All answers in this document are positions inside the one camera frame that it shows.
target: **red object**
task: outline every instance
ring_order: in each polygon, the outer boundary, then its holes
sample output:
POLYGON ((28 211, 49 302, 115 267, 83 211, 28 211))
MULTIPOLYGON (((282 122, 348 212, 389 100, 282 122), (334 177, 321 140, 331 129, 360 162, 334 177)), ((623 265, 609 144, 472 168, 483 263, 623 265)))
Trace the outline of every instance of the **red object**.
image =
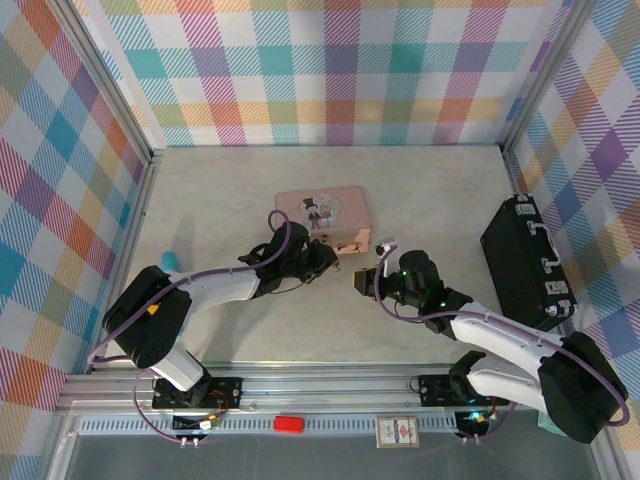
POLYGON ((304 418, 276 416, 273 429, 280 433, 302 433, 304 430, 304 418))

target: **colorful plaid backdrop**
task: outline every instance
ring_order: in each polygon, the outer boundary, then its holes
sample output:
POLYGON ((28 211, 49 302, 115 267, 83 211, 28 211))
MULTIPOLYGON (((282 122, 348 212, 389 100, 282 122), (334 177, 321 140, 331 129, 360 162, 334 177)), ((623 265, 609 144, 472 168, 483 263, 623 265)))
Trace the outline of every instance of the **colorful plaid backdrop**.
POLYGON ((171 146, 494 143, 564 20, 570 0, 521 65, 559 3, 102 0, 100 23, 76 0, 146 128, 100 39, 115 32, 171 146))
POLYGON ((592 336, 629 388, 618 430, 640 478, 640 3, 601 0, 512 163, 533 193, 592 336))
POLYGON ((0 479, 34 478, 142 162, 45 0, 0 0, 0 479))

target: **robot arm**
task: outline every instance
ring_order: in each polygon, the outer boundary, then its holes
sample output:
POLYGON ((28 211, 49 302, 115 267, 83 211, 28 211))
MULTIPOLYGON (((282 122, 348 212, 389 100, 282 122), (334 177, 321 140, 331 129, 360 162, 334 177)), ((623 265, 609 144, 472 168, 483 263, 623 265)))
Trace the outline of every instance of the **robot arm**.
POLYGON ((215 386, 202 364, 177 341, 191 316, 223 303, 259 298, 279 288, 284 278, 311 283, 338 260, 331 247, 317 240, 310 241, 304 226, 295 222, 290 222, 289 226, 291 233, 287 245, 268 265, 259 266, 282 247, 286 238, 285 225, 274 232, 270 243, 258 245, 238 259, 237 266, 245 267, 244 271, 234 271, 230 267, 228 272, 215 275, 169 275, 157 266, 146 267, 105 315, 105 330, 113 332, 160 290, 188 279, 150 307, 115 341, 138 368, 149 368, 168 382, 163 383, 166 395, 183 405, 199 407, 215 386))
MULTIPOLYGON (((386 258, 385 253, 393 248, 394 242, 387 240, 376 251, 386 258)), ((377 285, 380 300, 389 297, 411 305, 420 316, 436 314, 437 318, 425 322, 430 330, 492 354, 471 351, 451 368, 451 388, 460 398, 498 397, 527 405, 547 413, 569 437, 590 443, 618 411, 619 403, 559 348, 586 362, 622 398, 628 398, 626 388, 588 336, 575 332, 565 338, 487 310, 468 295, 445 287, 436 265, 423 251, 406 252, 399 263, 400 270, 391 274, 386 262, 380 266, 384 272, 377 285), (439 312, 459 314, 438 316, 439 312)), ((354 286, 362 295, 377 297, 377 270, 376 266, 354 273, 354 286)))

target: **wire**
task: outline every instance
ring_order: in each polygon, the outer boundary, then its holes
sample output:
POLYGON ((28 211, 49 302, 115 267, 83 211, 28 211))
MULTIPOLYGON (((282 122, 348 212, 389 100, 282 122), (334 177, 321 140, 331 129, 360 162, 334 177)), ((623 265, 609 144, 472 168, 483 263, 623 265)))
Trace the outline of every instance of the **wire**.
POLYGON ((158 427, 156 427, 151 420, 149 420, 147 418, 147 416, 143 413, 142 408, 140 408, 140 404, 138 403, 138 392, 137 392, 137 388, 138 388, 138 383, 140 383, 140 380, 142 378, 142 376, 145 373, 150 373, 151 375, 154 376, 155 378, 155 374, 153 373, 152 370, 142 370, 138 376, 136 377, 136 379, 133 381, 133 388, 131 389, 131 393, 133 394, 133 406, 136 408, 136 411, 138 412, 138 415, 140 416, 140 418, 142 419, 142 421, 147 425, 147 427, 149 427, 151 430, 153 430, 155 433, 157 433, 158 435, 160 435, 162 438, 164 438, 165 440, 169 440, 171 442, 174 443, 179 443, 182 444, 182 440, 179 440, 176 437, 173 437, 171 435, 169 435, 168 433, 163 432, 162 430, 160 430, 158 427))
MULTIPOLYGON (((479 312, 467 312, 464 310, 450 310, 450 311, 446 311, 446 312, 437 312, 437 313, 431 313, 429 315, 419 315, 417 317, 403 317, 400 315, 396 315, 395 313, 393 313, 391 310, 389 310, 387 308, 387 306, 384 304, 382 297, 380 296, 380 276, 382 274, 382 269, 383 266, 385 264, 385 262, 387 261, 387 259, 389 258, 389 256, 397 249, 398 247, 396 245, 391 245, 391 247, 389 248, 389 250, 382 256, 382 258, 380 259, 380 263, 378 264, 378 268, 376 269, 376 275, 374 277, 374 283, 373 283, 373 290, 376 296, 376 300, 377 302, 380 304, 380 307, 382 308, 382 310, 384 310, 389 316, 395 318, 396 320, 401 320, 403 322, 408 322, 408 323, 425 323, 428 322, 430 320, 433 320, 435 318, 441 318, 441 317, 450 317, 450 316, 458 316, 458 315, 466 315, 468 317, 471 318, 476 318, 478 320, 488 320, 490 322, 492 322, 495 325, 500 326, 501 328, 510 331, 512 333, 516 333, 518 335, 531 335, 531 332, 528 330, 525 330, 523 328, 520 328, 517 324, 512 324, 509 322, 506 322, 494 315, 490 315, 490 314, 483 314, 483 313, 479 313, 479 312)), ((622 394, 620 392, 618 392, 618 390, 616 390, 616 388, 611 384, 611 382, 609 382, 600 372, 598 372, 596 369, 594 369, 591 365, 589 365, 587 362, 585 362, 584 360, 582 360, 580 357, 578 357, 577 355, 574 355, 572 352, 568 351, 565 348, 559 347, 558 345, 555 345, 554 343, 551 343, 550 341, 544 339, 544 338, 537 338, 536 339, 541 345, 544 345, 547 348, 550 348, 556 352, 560 352, 562 355, 564 355, 565 357, 571 359, 572 361, 574 361, 576 364, 578 364, 581 368, 583 368, 584 370, 587 371, 587 373, 589 373, 593 378, 595 378, 598 382, 600 382, 600 384, 611 394, 611 396, 613 396, 613 398, 616 400, 616 402, 618 402, 618 405, 620 406, 620 409, 622 410, 622 418, 620 420, 617 420, 615 422, 613 421, 609 421, 607 422, 607 425, 610 427, 622 427, 624 425, 626 425, 627 423, 629 423, 629 420, 631 418, 631 413, 629 412, 629 407, 627 406, 624 397, 622 396, 622 394)))
POLYGON ((281 293, 287 293, 287 292, 292 292, 298 288, 300 288, 302 285, 306 285, 306 282, 300 282, 300 285, 296 285, 293 288, 288 288, 286 290, 280 290, 279 292, 269 292, 269 295, 280 295, 281 293))
POLYGON ((269 228, 271 228, 271 230, 274 230, 274 227, 272 224, 272 218, 277 214, 282 215, 284 217, 284 224, 286 226, 287 233, 285 234, 282 245, 280 246, 278 251, 274 253, 271 257, 255 265, 248 265, 246 267, 214 268, 211 270, 204 270, 202 272, 194 273, 190 277, 182 278, 174 283, 171 283, 170 285, 167 285, 158 293, 156 293, 153 297, 151 297, 151 299, 147 303, 145 303, 142 307, 140 307, 138 311, 134 313, 131 317, 129 317, 129 319, 127 319, 122 325, 120 325, 113 332, 107 335, 106 338, 102 342, 100 342, 96 346, 96 348, 94 348, 91 351, 91 353, 89 353, 89 356, 87 357, 87 362, 93 365, 97 363, 113 362, 114 360, 123 360, 123 359, 128 360, 129 357, 127 355, 115 355, 112 357, 105 357, 105 358, 96 358, 96 356, 104 347, 106 347, 109 343, 111 343, 111 341, 113 341, 118 335, 120 335, 127 328, 129 328, 134 322, 136 322, 140 317, 142 317, 142 315, 144 315, 144 313, 149 309, 149 307, 158 303, 158 301, 161 298, 163 298, 166 294, 168 294, 170 291, 184 285, 185 283, 191 282, 193 280, 197 280, 198 278, 207 277, 210 275, 233 274, 233 273, 239 273, 239 272, 247 272, 249 270, 257 270, 259 268, 262 268, 274 262, 282 254, 282 252, 284 252, 285 248, 287 248, 287 245, 289 243, 289 238, 291 237, 291 222, 289 221, 289 217, 287 217, 287 214, 284 213, 282 210, 272 210, 269 213, 269 217, 267 218, 267 223, 269 224, 269 228))

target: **metal frame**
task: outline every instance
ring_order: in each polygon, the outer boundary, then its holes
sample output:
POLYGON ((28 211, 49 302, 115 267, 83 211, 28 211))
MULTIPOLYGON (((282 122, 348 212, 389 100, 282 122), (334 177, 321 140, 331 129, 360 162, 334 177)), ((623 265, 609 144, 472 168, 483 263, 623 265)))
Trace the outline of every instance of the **metal frame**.
MULTIPOLYGON (((402 363, 230 362, 212 365, 208 370, 213 376, 244 379, 240 409, 228 413, 225 421, 230 426, 219 433, 267 433, 271 431, 269 418, 286 412, 305 414, 312 434, 322 435, 373 432, 372 419, 389 414, 418 417, 421 431, 457 431, 453 411, 471 411, 473 407, 423 408, 420 396, 409 388, 412 377, 444 374, 449 368, 402 363), (264 423, 246 423, 258 421, 264 423)), ((65 477, 78 435, 153 433, 140 425, 133 406, 131 390, 138 373, 131 362, 117 361, 91 375, 68 377, 44 449, 39 479, 65 477)), ((137 391, 143 412, 158 427, 166 428, 171 412, 150 410, 151 379, 142 380, 137 391)))
POLYGON ((114 117, 125 131, 132 147, 140 158, 144 158, 147 163, 150 163, 155 154, 153 147, 147 141, 133 111, 122 95, 73 2, 71 0, 47 0, 47 4, 71 40, 82 59, 82 63, 113 111, 114 117))
POLYGON ((598 0, 575 0, 572 5, 564 26, 551 45, 544 64, 540 68, 536 80, 526 95, 522 107, 507 134, 502 146, 502 150, 506 155, 509 155, 513 151, 518 140, 520 140, 531 123, 536 109, 544 98, 549 86, 555 80, 562 64, 571 51, 571 47, 573 47, 576 38, 597 3, 598 0))

